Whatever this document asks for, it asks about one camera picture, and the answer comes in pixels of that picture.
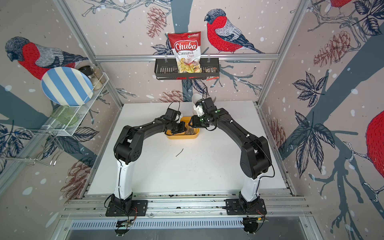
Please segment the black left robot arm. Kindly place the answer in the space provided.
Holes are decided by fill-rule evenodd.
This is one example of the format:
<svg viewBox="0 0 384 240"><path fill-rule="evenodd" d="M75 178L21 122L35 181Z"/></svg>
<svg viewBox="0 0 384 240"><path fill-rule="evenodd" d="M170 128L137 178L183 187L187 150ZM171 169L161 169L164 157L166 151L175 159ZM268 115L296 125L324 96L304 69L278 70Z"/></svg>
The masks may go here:
<svg viewBox="0 0 384 240"><path fill-rule="evenodd" d="M118 161L118 176L116 188L111 196L111 202L123 211L130 212L133 204L132 180L135 161L142 154L144 140L155 134L170 131L172 134L185 132L186 123L181 121L179 110L168 108L166 113L152 122L131 127L123 127L114 146L114 156Z"/></svg>

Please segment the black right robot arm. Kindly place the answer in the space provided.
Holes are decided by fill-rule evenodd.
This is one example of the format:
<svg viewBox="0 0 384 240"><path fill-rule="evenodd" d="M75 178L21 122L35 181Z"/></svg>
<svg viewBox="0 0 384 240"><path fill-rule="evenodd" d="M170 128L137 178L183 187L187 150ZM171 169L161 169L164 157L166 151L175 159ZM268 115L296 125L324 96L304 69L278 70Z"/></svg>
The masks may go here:
<svg viewBox="0 0 384 240"><path fill-rule="evenodd" d="M207 130L209 126L213 126L212 131L222 130L240 148L240 167L246 177L239 194L239 205L244 213L255 211L261 204L259 193L261 179L274 177L266 175L269 168L273 167L267 139L247 131L227 110L218 109L212 98L193 100L193 104L196 114L189 122L190 127Z"/></svg>

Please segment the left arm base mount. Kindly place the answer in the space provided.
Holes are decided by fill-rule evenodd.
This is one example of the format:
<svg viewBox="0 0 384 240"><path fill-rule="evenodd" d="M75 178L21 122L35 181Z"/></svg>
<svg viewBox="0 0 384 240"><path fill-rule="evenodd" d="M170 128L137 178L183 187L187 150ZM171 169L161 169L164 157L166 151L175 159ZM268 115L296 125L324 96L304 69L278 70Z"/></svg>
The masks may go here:
<svg viewBox="0 0 384 240"><path fill-rule="evenodd" d="M121 203L120 199L114 199L107 207L106 217L144 217L147 207L147 200L128 200Z"/></svg>

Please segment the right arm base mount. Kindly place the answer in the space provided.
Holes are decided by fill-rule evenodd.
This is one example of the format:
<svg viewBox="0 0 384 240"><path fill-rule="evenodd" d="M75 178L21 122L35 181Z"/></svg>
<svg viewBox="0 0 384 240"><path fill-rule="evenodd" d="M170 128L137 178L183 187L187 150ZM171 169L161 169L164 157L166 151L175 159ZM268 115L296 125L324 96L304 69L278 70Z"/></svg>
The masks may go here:
<svg viewBox="0 0 384 240"><path fill-rule="evenodd" d="M257 198L252 202L246 202L243 199L226 199L225 206L227 215L266 215L267 210L265 202L261 198Z"/></svg>

